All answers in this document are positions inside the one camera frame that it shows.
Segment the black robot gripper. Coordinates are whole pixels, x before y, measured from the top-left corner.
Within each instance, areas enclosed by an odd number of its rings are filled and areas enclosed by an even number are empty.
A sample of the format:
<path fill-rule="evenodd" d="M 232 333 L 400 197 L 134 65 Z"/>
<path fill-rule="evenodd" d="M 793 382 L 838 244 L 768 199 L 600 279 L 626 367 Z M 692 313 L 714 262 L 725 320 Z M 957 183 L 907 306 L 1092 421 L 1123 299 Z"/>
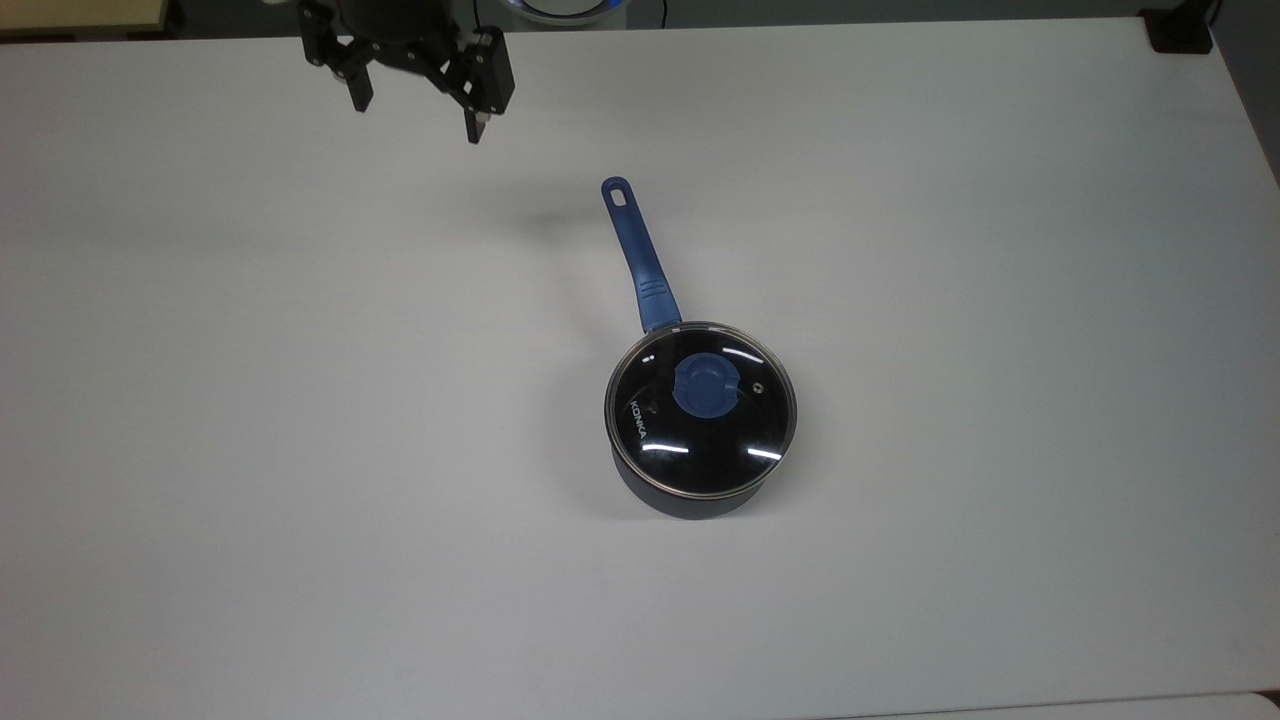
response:
<path fill-rule="evenodd" d="M 325 67 L 342 82 L 352 106 L 364 113 L 372 101 L 369 63 L 375 47 L 421 47 L 428 78 L 463 110 L 467 141 L 477 145 L 488 122 L 506 113 L 515 94 L 515 73 L 504 32 L 477 27 L 463 33 L 452 1 L 338 1 L 300 3 L 298 24 L 303 55 L 312 67 Z M 338 37 L 338 17 L 352 35 Z"/>

